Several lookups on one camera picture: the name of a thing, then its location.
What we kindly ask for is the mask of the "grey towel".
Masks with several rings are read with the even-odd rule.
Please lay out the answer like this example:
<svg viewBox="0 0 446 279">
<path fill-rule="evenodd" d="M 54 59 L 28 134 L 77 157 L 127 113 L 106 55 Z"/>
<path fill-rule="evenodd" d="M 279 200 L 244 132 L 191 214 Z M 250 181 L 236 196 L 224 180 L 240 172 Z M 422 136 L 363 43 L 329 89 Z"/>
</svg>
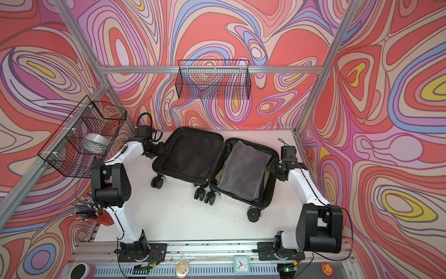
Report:
<svg viewBox="0 0 446 279">
<path fill-rule="evenodd" d="M 224 163 L 217 188 L 247 201 L 256 201 L 271 155 L 237 141 Z"/>
</svg>

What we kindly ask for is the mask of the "black suitcase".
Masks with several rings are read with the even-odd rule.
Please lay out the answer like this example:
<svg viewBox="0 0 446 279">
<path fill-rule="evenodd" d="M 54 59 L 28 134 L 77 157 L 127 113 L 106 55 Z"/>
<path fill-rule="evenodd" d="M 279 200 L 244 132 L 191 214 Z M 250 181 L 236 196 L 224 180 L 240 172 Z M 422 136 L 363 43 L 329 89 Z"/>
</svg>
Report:
<svg viewBox="0 0 446 279">
<path fill-rule="evenodd" d="M 165 143 L 165 153 L 158 156 L 153 165 L 156 176 L 151 181 L 153 188 L 160 189 L 166 179 L 171 177 L 191 183 L 195 188 L 194 199 L 214 205 L 217 196 L 222 195 L 248 207 L 247 218 L 255 223 L 261 211 L 266 209 L 273 198 L 276 177 L 266 168 L 259 199 L 247 201 L 217 188 L 215 176 L 224 168 L 233 145 L 237 141 L 253 146 L 259 151 L 279 159 L 276 150 L 240 138 L 224 139 L 222 135 L 188 127 L 176 129 Z"/>
</svg>

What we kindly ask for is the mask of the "khaki shorts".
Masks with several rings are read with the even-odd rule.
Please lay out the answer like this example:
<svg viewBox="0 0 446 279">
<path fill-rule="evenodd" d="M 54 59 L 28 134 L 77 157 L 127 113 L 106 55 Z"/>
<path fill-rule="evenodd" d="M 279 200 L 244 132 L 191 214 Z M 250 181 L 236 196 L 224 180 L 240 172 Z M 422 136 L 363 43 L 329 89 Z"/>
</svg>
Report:
<svg viewBox="0 0 446 279">
<path fill-rule="evenodd" d="M 223 173 L 224 173 L 224 169 L 221 169 L 221 170 L 217 173 L 217 175 L 215 176 L 216 184 L 219 184 L 219 183 L 220 183 L 221 178 L 222 178 L 222 176 L 223 176 Z"/>
</svg>

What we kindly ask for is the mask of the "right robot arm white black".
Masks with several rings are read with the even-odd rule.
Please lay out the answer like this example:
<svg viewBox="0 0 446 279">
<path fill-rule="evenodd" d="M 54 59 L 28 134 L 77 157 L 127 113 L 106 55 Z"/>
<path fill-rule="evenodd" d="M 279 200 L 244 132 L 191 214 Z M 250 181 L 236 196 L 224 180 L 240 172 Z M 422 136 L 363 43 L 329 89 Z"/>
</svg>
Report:
<svg viewBox="0 0 446 279">
<path fill-rule="evenodd" d="M 351 220 L 348 210 L 332 205 L 320 193 L 313 182 L 307 166 L 297 159 L 297 148 L 285 143 L 281 146 L 281 157 L 274 160 L 268 170 L 279 180 L 287 181 L 295 190 L 302 205 L 297 226 L 293 231 L 278 231 L 274 242 L 263 250 L 279 260 L 287 260 L 299 252 L 312 252 L 322 258 L 342 262 L 353 254 L 353 248 L 341 259 L 324 256 L 324 253 L 341 252 L 344 214 Z"/>
</svg>

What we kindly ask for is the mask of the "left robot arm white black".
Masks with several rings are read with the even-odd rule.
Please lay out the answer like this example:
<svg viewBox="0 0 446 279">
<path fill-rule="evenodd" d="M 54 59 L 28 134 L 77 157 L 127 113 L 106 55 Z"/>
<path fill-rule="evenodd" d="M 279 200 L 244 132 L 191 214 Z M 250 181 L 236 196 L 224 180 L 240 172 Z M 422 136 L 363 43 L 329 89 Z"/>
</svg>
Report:
<svg viewBox="0 0 446 279">
<path fill-rule="evenodd" d="M 131 165 L 141 156 L 155 158 L 164 152 L 160 141 L 163 133 L 153 126 L 150 113 L 137 118 L 137 133 L 110 160 L 95 159 L 91 167 L 91 196 L 95 204 L 105 209 L 120 233 L 117 237 L 118 259 L 146 262 L 151 248 L 142 227 L 125 203 L 131 196 L 131 183 L 127 175 Z"/>
</svg>

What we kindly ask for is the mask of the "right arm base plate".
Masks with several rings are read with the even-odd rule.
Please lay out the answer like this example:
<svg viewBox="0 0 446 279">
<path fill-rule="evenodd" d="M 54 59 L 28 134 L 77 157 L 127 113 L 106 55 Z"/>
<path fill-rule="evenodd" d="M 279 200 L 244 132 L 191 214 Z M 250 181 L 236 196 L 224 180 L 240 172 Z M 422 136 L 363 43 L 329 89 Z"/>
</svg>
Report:
<svg viewBox="0 0 446 279">
<path fill-rule="evenodd" d="M 258 242 L 257 248 L 252 250 L 252 252 L 257 253 L 261 261 L 294 260 L 300 262 L 306 259 L 304 252 L 295 249 L 281 248 L 274 242 Z"/>
</svg>

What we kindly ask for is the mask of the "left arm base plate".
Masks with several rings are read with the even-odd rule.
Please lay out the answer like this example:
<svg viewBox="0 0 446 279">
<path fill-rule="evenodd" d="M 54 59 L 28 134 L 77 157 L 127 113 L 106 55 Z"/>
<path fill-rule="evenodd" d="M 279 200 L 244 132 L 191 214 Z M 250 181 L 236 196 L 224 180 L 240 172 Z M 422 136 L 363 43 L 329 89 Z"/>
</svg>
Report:
<svg viewBox="0 0 446 279">
<path fill-rule="evenodd" d="M 120 243 L 115 250 L 120 263 L 158 264 L 165 261 L 166 258 L 166 244 L 148 244 L 148 249 L 127 247 L 128 249 L 125 249 L 124 244 Z"/>
</svg>

